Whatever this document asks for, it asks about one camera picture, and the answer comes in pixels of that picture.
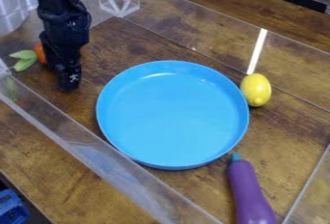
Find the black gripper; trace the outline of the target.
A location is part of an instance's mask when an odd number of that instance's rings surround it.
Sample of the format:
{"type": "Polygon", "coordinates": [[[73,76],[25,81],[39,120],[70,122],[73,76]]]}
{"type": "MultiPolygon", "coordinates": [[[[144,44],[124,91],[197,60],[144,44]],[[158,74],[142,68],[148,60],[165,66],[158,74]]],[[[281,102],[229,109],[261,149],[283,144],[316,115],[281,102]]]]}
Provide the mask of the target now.
{"type": "Polygon", "coordinates": [[[37,0],[37,15],[43,24],[39,41],[47,65],[54,67],[57,88],[78,88],[80,48],[89,42],[90,14],[81,0],[37,0]]]}

